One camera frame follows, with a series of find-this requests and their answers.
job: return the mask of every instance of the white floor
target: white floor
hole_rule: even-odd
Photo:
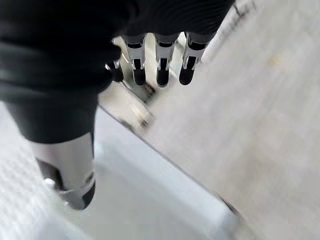
[[[256,5],[190,85],[172,77],[160,89],[143,138],[230,201],[262,239],[316,240],[320,2]]]

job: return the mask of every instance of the black fingertip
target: black fingertip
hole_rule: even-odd
[[[184,69],[181,67],[180,75],[179,75],[179,81],[182,85],[188,85],[191,83],[191,80],[194,76],[194,70],[191,69]]]
[[[90,188],[90,190],[83,195],[82,199],[84,202],[84,208],[87,208],[89,206],[89,204],[91,203],[92,199],[94,198],[95,195],[95,190],[96,190],[96,182],[93,183],[92,187]]]
[[[135,84],[142,86],[146,83],[146,71],[145,69],[133,70],[133,79]]]
[[[156,83],[160,88],[167,86],[169,82],[169,71],[158,70],[156,73]]]
[[[122,71],[121,65],[119,65],[118,69],[112,69],[111,73],[112,73],[112,80],[113,81],[115,81],[117,83],[120,83],[123,81],[124,73]]]

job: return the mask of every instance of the robotic finger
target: robotic finger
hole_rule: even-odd
[[[133,71],[133,78],[137,85],[142,86],[146,82],[145,71],[145,40],[147,34],[136,36],[122,35]]]
[[[213,34],[197,34],[194,32],[186,33],[186,42],[184,54],[182,57],[182,66],[179,75],[179,81],[182,85],[188,85],[196,69],[196,65],[201,60],[206,47],[213,39],[216,33]]]
[[[161,35],[154,33],[156,56],[156,82],[159,87],[167,86],[169,81],[169,67],[175,50],[175,43],[179,33]]]
[[[105,64],[105,68],[112,74],[112,80],[116,83],[120,83],[124,79],[124,73],[122,71],[120,61],[114,60]]]

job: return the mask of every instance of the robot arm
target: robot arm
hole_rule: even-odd
[[[157,83],[164,87],[174,43],[187,32],[180,73],[186,85],[233,1],[0,0],[0,99],[45,182],[70,207],[82,210],[94,196],[98,94],[111,73],[123,78],[112,38],[124,39],[134,80],[143,85],[145,36],[154,33]]]

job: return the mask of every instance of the gray surface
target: gray surface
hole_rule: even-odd
[[[57,208],[88,236],[95,240],[234,240],[222,236],[233,232],[240,218],[220,198],[101,110],[96,116],[95,141],[96,192],[90,206],[81,212],[61,204]]]
[[[319,239],[320,2],[257,7],[189,86],[162,91],[143,137],[263,239]]]

